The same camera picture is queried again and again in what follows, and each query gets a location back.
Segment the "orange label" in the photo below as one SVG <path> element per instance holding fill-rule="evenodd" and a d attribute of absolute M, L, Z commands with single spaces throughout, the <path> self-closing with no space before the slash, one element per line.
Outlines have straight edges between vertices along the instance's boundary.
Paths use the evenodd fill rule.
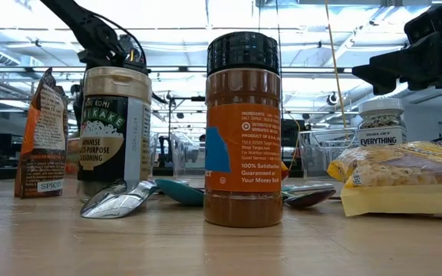
<path fill-rule="evenodd" d="M 206 189 L 281 190 L 279 110 L 261 104 L 211 107 L 206 128 Z"/>

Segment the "robotic arm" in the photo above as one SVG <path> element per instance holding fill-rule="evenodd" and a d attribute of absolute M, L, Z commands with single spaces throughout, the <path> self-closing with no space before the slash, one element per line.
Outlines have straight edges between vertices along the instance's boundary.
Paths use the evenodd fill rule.
<path fill-rule="evenodd" d="M 369 65 L 352 68 L 354 76 L 373 84 L 375 95 L 396 88 L 397 79 L 410 90 L 442 88 L 442 5 L 409 21 L 404 27 L 410 46 L 370 58 Z"/>
<path fill-rule="evenodd" d="M 144 52 L 135 49 L 131 37 L 117 34 L 105 22 L 99 19 L 100 15 L 76 4 L 74 0 L 41 0 L 73 31 L 84 51 L 78 53 L 80 62 L 87 65 L 86 70 L 93 67 L 123 67 L 148 75 L 150 70 L 146 68 Z M 131 55 L 139 55 L 139 58 L 129 58 Z M 155 93 L 153 99 L 167 104 L 167 102 Z"/>

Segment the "white lid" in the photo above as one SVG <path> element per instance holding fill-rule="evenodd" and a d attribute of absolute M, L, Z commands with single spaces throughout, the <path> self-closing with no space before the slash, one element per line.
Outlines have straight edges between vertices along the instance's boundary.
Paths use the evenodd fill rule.
<path fill-rule="evenodd" d="M 402 100 L 400 99 L 377 99 L 377 100 L 368 100 L 364 103 L 359 104 L 359 113 L 365 113 L 369 111 L 376 110 L 400 110 L 404 111 L 404 105 L 402 104 Z"/>

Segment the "spice jar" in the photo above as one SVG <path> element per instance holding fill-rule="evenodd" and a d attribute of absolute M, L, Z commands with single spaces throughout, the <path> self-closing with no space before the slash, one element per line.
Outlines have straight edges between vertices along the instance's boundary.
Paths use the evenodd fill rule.
<path fill-rule="evenodd" d="M 150 174 L 151 80 L 138 71 L 96 67 L 84 77 L 78 197 L 86 202 L 117 180 Z"/>
<path fill-rule="evenodd" d="M 234 32 L 208 47 L 206 191 L 208 222 L 264 227 L 280 222 L 281 97 L 277 42 Z"/>
<path fill-rule="evenodd" d="M 401 117 L 400 99 L 369 100 L 359 105 L 362 122 L 358 128 L 359 146 L 405 143 L 407 128 Z"/>

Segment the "black plastic lid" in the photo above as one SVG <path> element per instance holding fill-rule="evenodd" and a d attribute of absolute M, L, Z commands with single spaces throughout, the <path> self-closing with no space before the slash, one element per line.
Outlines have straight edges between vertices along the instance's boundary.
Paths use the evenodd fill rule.
<path fill-rule="evenodd" d="M 216 38 L 207 48 L 207 76 L 233 68 L 259 68 L 279 75 L 277 41 L 252 31 Z"/>

